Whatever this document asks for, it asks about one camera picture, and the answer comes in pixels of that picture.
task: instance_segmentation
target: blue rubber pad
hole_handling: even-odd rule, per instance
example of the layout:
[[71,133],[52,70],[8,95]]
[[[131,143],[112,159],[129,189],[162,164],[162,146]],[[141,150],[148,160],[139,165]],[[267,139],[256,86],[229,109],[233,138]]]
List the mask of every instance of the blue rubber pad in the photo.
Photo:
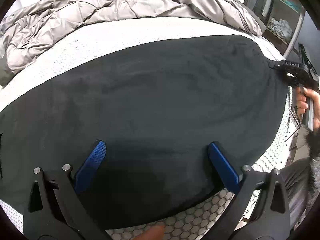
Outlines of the blue rubber pad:
[[210,161],[218,172],[223,185],[227,188],[228,191],[235,193],[236,195],[239,193],[239,176],[236,171],[233,169],[228,160],[224,157],[222,152],[219,150],[217,145],[211,143],[208,148],[208,155]]
[[100,141],[76,173],[73,188],[77,194],[84,192],[90,185],[97,169],[106,156],[106,144]]

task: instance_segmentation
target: fur sleeve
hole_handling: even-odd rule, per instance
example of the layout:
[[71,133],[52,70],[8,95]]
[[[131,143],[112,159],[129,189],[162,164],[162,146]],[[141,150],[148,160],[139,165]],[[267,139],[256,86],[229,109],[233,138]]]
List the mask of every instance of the fur sleeve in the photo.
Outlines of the fur sleeve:
[[316,201],[320,192],[320,132],[315,130],[306,137],[310,148],[310,177],[307,210],[309,210]]

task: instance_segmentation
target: mattress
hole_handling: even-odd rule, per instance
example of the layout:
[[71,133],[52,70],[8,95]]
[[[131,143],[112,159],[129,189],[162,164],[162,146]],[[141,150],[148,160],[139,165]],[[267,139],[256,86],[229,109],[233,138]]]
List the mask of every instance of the mattress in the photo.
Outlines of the mattress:
[[[14,77],[0,92],[0,110],[45,81],[106,54],[153,41],[232,34],[253,40],[265,57],[271,60],[283,59],[275,47],[262,37],[257,38],[254,35],[203,20],[162,17],[98,23],[80,28],[66,36]],[[255,170],[270,171],[272,168],[284,167],[285,163],[282,160],[290,109],[291,90],[288,89],[278,132],[270,147],[252,166]],[[114,240],[131,239],[151,225],[164,224],[166,226],[164,239],[200,239],[219,219],[232,196],[232,193],[224,189],[204,202],[172,217],[135,227],[109,229],[107,232]],[[246,212],[250,210],[257,197],[258,192],[255,192]],[[6,203],[0,201],[0,204],[17,228],[23,231],[22,215]]]

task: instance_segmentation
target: hand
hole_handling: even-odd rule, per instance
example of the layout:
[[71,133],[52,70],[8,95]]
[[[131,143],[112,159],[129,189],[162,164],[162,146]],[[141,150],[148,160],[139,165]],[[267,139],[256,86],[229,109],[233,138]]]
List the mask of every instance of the hand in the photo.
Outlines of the hand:
[[[306,97],[300,93],[300,88],[296,88],[297,92],[297,114],[301,119],[301,115],[306,112],[308,104],[306,103]],[[313,129],[320,127],[320,95],[310,88],[304,88],[304,94],[313,99],[314,117],[313,117]]]
[[144,233],[136,236],[133,240],[162,240],[164,236],[163,226],[154,226],[149,228]]

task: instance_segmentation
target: person's thumb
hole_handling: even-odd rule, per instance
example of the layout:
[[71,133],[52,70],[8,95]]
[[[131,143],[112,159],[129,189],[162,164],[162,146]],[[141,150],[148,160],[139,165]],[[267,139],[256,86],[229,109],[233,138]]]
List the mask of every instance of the person's thumb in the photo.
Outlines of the person's thumb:
[[164,236],[163,226],[154,226],[149,228],[146,232],[136,236],[133,240],[162,240]]
[[303,88],[304,89],[304,94],[307,96],[307,97],[310,97],[313,99],[313,101],[316,103],[316,104],[319,104],[320,103],[320,95],[319,93],[317,93],[316,91],[310,89],[310,88]]

